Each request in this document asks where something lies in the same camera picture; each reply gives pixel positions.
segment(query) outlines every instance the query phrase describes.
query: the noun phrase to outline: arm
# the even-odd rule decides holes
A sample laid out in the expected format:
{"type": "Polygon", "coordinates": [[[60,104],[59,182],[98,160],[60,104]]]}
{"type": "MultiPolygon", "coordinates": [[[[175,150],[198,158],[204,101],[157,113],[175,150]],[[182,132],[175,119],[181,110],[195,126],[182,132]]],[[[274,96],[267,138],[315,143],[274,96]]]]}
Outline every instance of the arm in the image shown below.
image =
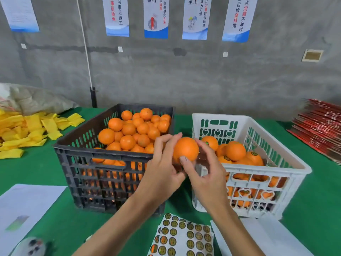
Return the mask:
{"type": "Polygon", "coordinates": [[[172,158],[181,136],[163,135],[155,140],[153,159],[135,193],[73,256],[117,255],[130,236],[180,187],[185,173],[176,172],[172,158]]]}
{"type": "Polygon", "coordinates": [[[186,157],[180,161],[200,203],[213,218],[233,256],[265,256],[229,204],[224,167],[208,145],[197,139],[196,142],[207,155],[208,175],[200,177],[186,157]]]}

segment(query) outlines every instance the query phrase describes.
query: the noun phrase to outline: hand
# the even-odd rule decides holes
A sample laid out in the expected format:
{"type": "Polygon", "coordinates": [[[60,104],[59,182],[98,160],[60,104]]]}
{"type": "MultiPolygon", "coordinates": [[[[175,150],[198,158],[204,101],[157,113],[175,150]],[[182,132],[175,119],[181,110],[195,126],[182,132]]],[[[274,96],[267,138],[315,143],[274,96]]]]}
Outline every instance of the hand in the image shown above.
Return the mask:
{"type": "Polygon", "coordinates": [[[195,141],[203,152],[206,153],[208,174],[200,177],[192,163],[185,156],[180,157],[180,162],[190,178],[192,188],[200,203],[212,215],[221,208],[226,208],[228,205],[225,180],[226,171],[214,151],[206,143],[198,139],[195,139],[195,141]]]}
{"type": "Polygon", "coordinates": [[[174,147],[181,137],[182,133],[156,138],[153,159],[147,163],[147,170],[134,193],[147,198],[155,207],[166,201],[186,178],[185,172],[177,173],[172,165],[174,147]]]}

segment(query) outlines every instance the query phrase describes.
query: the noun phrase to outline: wall plate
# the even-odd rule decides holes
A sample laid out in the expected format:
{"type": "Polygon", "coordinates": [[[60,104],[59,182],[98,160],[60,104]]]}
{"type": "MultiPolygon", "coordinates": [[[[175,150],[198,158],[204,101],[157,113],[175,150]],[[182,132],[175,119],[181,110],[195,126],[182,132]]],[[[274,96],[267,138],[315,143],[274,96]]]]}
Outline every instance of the wall plate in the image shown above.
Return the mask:
{"type": "Polygon", "coordinates": [[[319,62],[322,56],[323,50],[306,49],[302,58],[302,62],[319,62]]]}

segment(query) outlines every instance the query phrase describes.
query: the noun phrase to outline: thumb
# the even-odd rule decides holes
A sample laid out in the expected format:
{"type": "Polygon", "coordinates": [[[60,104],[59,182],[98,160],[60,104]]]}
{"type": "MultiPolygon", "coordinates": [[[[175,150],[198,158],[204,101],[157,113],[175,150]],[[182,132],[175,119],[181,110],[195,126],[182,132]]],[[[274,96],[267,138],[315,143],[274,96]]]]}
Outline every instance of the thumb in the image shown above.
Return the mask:
{"type": "Polygon", "coordinates": [[[195,171],[193,164],[187,157],[181,156],[180,163],[182,164],[183,169],[185,170],[191,181],[195,181],[199,178],[199,175],[195,171]]]}

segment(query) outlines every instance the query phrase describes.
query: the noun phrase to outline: forearm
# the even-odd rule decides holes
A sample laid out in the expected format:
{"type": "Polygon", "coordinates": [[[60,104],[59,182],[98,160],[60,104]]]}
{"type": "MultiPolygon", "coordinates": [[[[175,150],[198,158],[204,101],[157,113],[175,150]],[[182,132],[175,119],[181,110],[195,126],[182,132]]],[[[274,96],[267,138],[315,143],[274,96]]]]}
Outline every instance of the forearm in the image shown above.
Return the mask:
{"type": "Polygon", "coordinates": [[[73,256],[114,256],[156,210],[157,205],[134,193],[73,256]]]}
{"type": "Polygon", "coordinates": [[[233,256],[265,256],[229,205],[221,205],[211,216],[233,256]]]}

